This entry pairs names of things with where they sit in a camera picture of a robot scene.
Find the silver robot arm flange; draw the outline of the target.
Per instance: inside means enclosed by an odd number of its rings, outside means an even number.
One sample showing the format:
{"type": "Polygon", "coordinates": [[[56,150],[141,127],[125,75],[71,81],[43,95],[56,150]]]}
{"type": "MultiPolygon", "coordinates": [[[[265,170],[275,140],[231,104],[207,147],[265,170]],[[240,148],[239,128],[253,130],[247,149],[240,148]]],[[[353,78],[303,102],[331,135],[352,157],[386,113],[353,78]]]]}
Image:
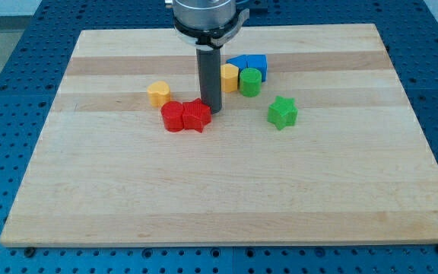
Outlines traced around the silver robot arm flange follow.
{"type": "Polygon", "coordinates": [[[250,16],[234,0],[173,0],[171,6],[178,38],[202,51],[231,41],[250,16]]]}

